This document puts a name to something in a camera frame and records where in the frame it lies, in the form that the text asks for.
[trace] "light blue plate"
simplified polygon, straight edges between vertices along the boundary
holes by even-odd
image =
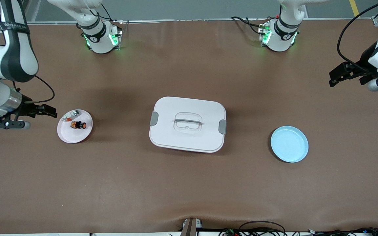
[[[272,133],[270,146],[277,157],[285,162],[299,162],[309,151],[306,136],[296,127],[279,127]]]

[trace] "plastic lid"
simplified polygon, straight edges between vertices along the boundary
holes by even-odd
[[[275,155],[289,163],[303,160],[309,151],[306,136],[299,129],[291,126],[276,129],[271,136],[270,144]]]
[[[93,118],[85,110],[80,109],[81,115],[76,117],[78,121],[82,121],[81,125],[85,129],[75,129],[71,127],[72,121],[59,120],[57,126],[57,133],[59,138],[66,143],[78,143],[85,140],[91,133],[93,128]]]
[[[225,117],[217,102],[163,97],[154,107],[150,140],[164,148],[215,152],[224,143]]]

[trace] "pink plate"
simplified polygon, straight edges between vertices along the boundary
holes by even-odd
[[[83,141],[85,138],[88,137],[88,135],[91,133],[91,130],[93,129],[93,118],[91,118],[91,115],[82,109],[79,109],[78,111],[81,112],[81,115],[75,118],[73,121],[85,122],[87,124],[86,129],[71,128],[72,121],[65,122],[65,121],[59,120],[58,122],[58,126],[57,126],[58,136],[62,141],[66,143],[78,143],[78,142]]]

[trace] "black label strap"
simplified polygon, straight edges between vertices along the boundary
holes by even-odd
[[[290,39],[295,35],[295,33],[297,32],[297,30],[296,30],[296,31],[293,31],[293,32],[291,32],[291,33],[287,33],[287,32],[285,32],[285,31],[282,31],[282,30],[278,27],[277,22],[275,22],[275,24],[274,24],[274,29],[275,29],[275,33],[276,33],[277,35],[279,35],[279,36],[281,37],[281,39],[284,40],[284,41],[286,41],[286,40],[290,40]]]
[[[103,28],[102,28],[102,30],[99,33],[96,33],[96,34],[93,34],[93,35],[85,33],[84,35],[91,42],[100,42],[100,39],[106,34],[106,30],[107,30],[107,27],[103,23]]]
[[[4,30],[11,30],[19,33],[27,33],[30,34],[29,27],[24,24],[19,24],[17,22],[8,21],[8,22],[0,22],[0,29]]]
[[[96,28],[96,26],[99,24],[99,22],[100,22],[100,16],[97,17],[96,22],[94,22],[92,25],[89,25],[89,26],[82,26],[82,25],[79,25],[79,26],[80,26],[80,28],[81,28],[82,30],[91,30],[91,29],[93,29],[93,28]]]
[[[295,28],[298,28],[299,26],[300,26],[300,24],[298,24],[298,25],[289,25],[289,24],[287,24],[287,23],[285,23],[281,18],[278,18],[278,20],[279,20],[279,22],[281,23],[281,25],[283,26],[283,27],[286,27],[286,28],[289,28],[289,29],[295,29]]]

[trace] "gray clip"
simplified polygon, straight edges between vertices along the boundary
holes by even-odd
[[[150,126],[154,126],[154,125],[156,125],[157,122],[158,122],[158,113],[154,111],[154,112],[151,114]]]
[[[218,132],[225,134],[227,133],[227,121],[226,120],[221,120],[218,125]]]

